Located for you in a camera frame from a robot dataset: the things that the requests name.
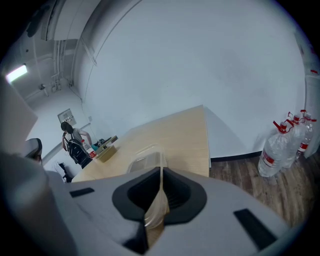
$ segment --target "person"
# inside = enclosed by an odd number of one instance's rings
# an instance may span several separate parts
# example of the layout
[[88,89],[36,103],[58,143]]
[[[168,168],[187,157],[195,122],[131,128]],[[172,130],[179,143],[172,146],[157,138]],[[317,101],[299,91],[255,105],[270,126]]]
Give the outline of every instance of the person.
[[86,136],[86,138],[88,139],[89,141],[89,144],[92,145],[92,141],[91,141],[91,137],[90,137],[90,134],[87,133],[86,131],[84,130],[80,130],[78,128],[73,128],[69,123],[67,122],[62,122],[61,123],[61,129],[63,131],[63,135],[62,135],[62,147],[65,151],[68,151],[68,143],[67,141],[71,140],[72,139],[72,136],[71,134],[73,135],[73,138],[78,140],[80,143],[82,141],[82,137],[81,135],[83,136]]

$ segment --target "fluorescent light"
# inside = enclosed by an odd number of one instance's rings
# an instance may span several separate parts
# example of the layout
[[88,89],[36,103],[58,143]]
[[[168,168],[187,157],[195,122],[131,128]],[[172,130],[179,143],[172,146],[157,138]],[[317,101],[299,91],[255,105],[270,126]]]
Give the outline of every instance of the fluorescent light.
[[11,73],[7,74],[5,78],[9,83],[11,83],[13,80],[17,79],[18,77],[21,77],[25,73],[27,73],[27,67],[26,65],[22,65],[14,71],[12,71]]

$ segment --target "transparent plastic sheet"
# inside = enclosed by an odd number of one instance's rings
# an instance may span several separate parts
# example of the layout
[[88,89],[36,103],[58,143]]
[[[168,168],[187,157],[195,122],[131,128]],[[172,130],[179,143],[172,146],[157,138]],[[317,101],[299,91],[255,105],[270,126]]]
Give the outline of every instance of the transparent plastic sheet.
[[169,212],[168,199],[163,190],[163,168],[167,166],[163,148],[157,144],[152,144],[135,154],[127,170],[127,173],[131,173],[147,168],[160,167],[159,192],[144,216],[144,226],[148,230],[159,226],[163,222],[165,214]]

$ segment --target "gray surface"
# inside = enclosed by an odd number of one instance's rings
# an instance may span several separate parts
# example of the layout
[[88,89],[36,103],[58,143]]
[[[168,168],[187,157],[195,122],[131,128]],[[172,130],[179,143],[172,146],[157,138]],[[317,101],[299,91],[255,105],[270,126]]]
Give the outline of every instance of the gray surface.
[[166,226],[148,255],[228,255],[257,253],[255,244],[233,215],[249,209],[276,236],[289,230],[285,222],[237,186],[190,172],[177,173],[201,184],[207,194],[204,209],[189,223]]
[[112,195],[120,185],[152,170],[136,171],[130,175],[117,176],[95,181],[66,184],[69,191],[92,188],[94,192],[73,198],[79,209],[101,232],[119,244],[135,237],[139,223],[124,219],[114,207]]
[[48,179],[35,161],[4,153],[0,163],[9,210],[47,255],[136,255],[92,224],[57,173],[51,172]]
[[[123,219],[111,198],[119,185],[149,169],[65,184],[57,173],[46,174],[30,159],[0,154],[0,160],[1,186],[10,210],[48,254],[135,255],[120,244],[135,235],[138,225]],[[201,184],[207,203],[192,221],[166,226],[146,255],[253,255],[258,250],[233,215],[242,209],[249,209],[278,238],[289,230],[279,216],[237,186],[176,172]],[[70,196],[69,191],[88,187],[95,192]]]

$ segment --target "black backpack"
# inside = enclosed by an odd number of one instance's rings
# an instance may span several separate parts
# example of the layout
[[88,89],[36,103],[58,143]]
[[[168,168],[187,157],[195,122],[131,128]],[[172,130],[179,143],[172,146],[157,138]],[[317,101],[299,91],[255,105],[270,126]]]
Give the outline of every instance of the black backpack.
[[85,168],[87,164],[89,164],[92,159],[88,155],[87,151],[83,148],[81,142],[77,140],[73,134],[71,134],[71,139],[67,140],[66,137],[64,137],[67,141],[68,145],[68,152],[70,157],[74,160],[76,164],[81,165],[81,168]]

